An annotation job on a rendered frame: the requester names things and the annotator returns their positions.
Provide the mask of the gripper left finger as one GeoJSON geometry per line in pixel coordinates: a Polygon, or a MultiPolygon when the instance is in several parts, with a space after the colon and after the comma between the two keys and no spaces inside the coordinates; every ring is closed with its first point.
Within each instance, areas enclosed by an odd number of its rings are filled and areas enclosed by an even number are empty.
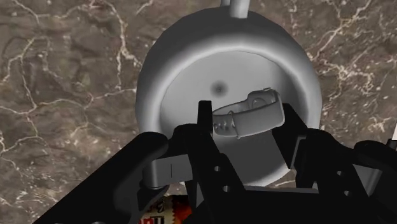
{"type": "Polygon", "coordinates": [[[143,169],[172,150],[188,155],[193,184],[204,198],[185,224],[243,224],[246,190],[211,137],[210,110],[210,101],[200,101],[198,122],[178,126],[172,139],[139,134],[33,224],[138,224],[168,189],[145,186],[143,169]]]}

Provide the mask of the grey wristwatch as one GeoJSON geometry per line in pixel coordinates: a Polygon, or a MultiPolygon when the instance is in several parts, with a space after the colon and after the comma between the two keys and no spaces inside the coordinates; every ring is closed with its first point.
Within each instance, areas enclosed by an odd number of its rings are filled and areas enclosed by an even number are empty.
{"type": "Polygon", "coordinates": [[[225,137],[253,136],[280,127],[284,121],[281,97],[271,88],[253,91],[247,99],[212,112],[215,133],[225,137]]]}

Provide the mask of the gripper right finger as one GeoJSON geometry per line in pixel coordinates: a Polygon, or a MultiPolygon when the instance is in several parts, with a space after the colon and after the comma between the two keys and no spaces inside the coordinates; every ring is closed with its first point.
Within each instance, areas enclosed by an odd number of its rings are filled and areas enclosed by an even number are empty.
{"type": "Polygon", "coordinates": [[[397,224],[397,141],[366,140],[349,148],[306,126],[292,106],[272,135],[298,188],[318,187],[309,224],[397,224]]]}

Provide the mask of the red and white patterned packet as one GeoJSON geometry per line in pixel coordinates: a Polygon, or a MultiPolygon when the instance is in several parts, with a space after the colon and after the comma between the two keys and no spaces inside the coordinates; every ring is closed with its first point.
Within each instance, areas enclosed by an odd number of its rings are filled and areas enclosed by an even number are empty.
{"type": "Polygon", "coordinates": [[[137,224],[182,224],[191,213],[187,195],[169,195],[151,205],[137,224]]]}

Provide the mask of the white object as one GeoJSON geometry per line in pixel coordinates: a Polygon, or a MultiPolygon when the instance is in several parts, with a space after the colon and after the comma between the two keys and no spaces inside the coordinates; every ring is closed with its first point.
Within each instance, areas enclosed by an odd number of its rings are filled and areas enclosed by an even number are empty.
{"type": "Polygon", "coordinates": [[[395,125],[392,137],[390,139],[387,140],[388,147],[392,148],[392,149],[397,149],[397,123],[395,125]]]}

